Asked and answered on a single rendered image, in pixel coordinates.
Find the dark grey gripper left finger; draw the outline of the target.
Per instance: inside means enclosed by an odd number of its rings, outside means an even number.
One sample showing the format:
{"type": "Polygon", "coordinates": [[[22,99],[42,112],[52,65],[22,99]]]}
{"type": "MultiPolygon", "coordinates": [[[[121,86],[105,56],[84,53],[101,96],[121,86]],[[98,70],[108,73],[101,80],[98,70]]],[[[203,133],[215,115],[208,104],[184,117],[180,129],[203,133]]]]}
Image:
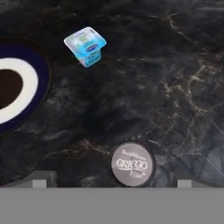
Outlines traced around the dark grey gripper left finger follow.
{"type": "Polygon", "coordinates": [[[57,173],[55,171],[34,171],[23,180],[11,182],[7,187],[13,188],[55,188],[57,173]]]}

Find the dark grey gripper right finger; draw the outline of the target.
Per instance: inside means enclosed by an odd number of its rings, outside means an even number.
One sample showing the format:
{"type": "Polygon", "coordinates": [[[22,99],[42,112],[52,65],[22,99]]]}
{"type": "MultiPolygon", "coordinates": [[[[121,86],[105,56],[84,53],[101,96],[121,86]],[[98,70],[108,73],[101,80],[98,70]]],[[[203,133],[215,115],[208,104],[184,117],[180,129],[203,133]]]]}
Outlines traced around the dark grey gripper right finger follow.
{"type": "Polygon", "coordinates": [[[192,174],[185,174],[182,172],[173,172],[172,186],[176,188],[221,188],[220,185],[208,183],[205,180],[200,180],[192,174]]]}

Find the round grey-lidded yogurt container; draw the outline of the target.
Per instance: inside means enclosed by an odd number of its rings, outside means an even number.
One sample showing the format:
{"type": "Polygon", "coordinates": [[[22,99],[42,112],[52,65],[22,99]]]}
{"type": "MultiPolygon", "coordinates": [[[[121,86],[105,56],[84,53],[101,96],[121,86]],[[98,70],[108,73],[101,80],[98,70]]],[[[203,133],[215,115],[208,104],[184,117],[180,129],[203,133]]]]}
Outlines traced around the round grey-lidded yogurt container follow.
{"type": "Polygon", "coordinates": [[[127,141],[113,148],[108,167],[120,186],[145,187],[152,181],[157,164],[153,153],[146,145],[127,141]]]}

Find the navy and white plate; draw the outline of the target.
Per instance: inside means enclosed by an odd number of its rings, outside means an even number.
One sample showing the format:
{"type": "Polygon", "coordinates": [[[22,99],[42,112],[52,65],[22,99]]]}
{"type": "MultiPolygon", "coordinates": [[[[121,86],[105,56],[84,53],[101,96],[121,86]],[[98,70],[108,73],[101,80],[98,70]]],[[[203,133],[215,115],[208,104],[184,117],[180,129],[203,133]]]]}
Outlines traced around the navy and white plate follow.
{"type": "Polygon", "coordinates": [[[37,44],[0,38],[0,135],[21,126],[45,99],[52,63],[37,44]]]}

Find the blue square yogurt cup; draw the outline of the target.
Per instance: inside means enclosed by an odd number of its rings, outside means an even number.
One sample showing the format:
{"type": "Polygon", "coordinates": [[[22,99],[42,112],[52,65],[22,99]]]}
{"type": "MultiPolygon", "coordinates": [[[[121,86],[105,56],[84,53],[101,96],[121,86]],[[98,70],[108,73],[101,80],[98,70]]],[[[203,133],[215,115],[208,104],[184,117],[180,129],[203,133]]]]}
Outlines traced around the blue square yogurt cup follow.
{"type": "Polygon", "coordinates": [[[102,58],[107,41],[92,27],[85,27],[67,36],[64,44],[84,67],[91,67],[102,58]]]}

